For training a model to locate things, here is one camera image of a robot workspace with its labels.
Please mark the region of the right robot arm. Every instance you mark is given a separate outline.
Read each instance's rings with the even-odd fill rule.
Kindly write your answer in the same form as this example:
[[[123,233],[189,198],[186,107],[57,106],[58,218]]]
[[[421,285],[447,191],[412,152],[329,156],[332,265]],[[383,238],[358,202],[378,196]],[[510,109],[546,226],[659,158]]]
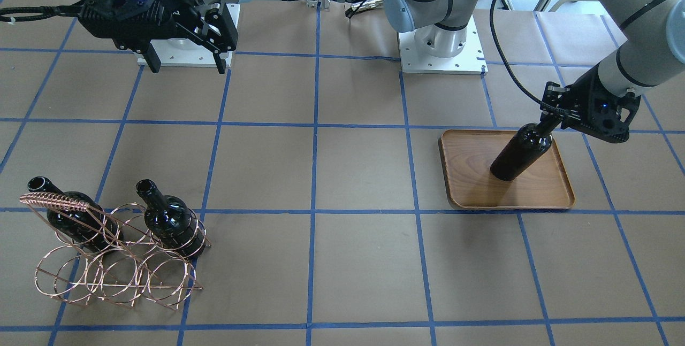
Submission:
[[[238,44],[240,4],[250,0],[84,0],[78,20],[157,73],[163,66],[223,74]]]

